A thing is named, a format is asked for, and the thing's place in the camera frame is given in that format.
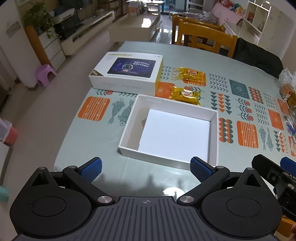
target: yellow snack package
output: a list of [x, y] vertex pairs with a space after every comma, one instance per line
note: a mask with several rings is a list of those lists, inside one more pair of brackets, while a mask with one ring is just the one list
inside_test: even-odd
[[206, 76], [204, 72], [200, 72], [189, 68], [179, 68], [178, 79], [183, 80], [184, 83], [196, 84], [200, 86], [206, 85]]
[[183, 88], [172, 87], [172, 94], [169, 99], [177, 100], [189, 104], [200, 105], [198, 101], [200, 92], [193, 92]]

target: blue textured pad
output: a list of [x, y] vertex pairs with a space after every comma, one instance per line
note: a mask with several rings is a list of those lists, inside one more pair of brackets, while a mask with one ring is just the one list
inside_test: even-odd
[[98, 158], [86, 168], [82, 169], [80, 176], [89, 181], [90, 183], [102, 172], [102, 160]]
[[190, 171], [201, 183], [213, 175], [212, 170], [208, 169], [194, 158], [190, 161]]
[[280, 165], [287, 173], [296, 177], [296, 162], [287, 157], [283, 157], [280, 161]]

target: gray ribbed plate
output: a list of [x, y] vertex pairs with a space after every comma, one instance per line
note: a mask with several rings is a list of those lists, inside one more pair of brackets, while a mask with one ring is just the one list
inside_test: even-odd
[[[37, 239], [24, 235], [17, 241]], [[209, 228], [196, 209], [180, 206], [172, 197], [121, 197], [111, 206], [99, 207], [90, 221], [55, 241], [234, 241]], [[258, 241], [275, 241], [267, 236]]]

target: black circular cover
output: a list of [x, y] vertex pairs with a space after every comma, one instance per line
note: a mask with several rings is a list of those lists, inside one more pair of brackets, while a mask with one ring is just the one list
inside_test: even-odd
[[51, 238], [81, 227], [91, 214], [91, 204], [81, 193], [65, 188], [34, 187], [34, 195], [18, 195], [10, 218], [18, 233]]
[[208, 223], [226, 235], [256, 238], [276, 230], [282, 211], [269, 190], [246, 186], [208, 195], [201, 205]]

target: black cloth on chair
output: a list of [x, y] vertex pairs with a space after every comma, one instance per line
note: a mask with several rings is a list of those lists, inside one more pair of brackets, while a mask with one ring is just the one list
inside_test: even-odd
[[281, 71], [284, 69], [278, 56], [255, 44], [251, 44], [242, 38], [238, 38], [232, 58], [262, 69], [264, 72], [277, 79], [279, 78]]

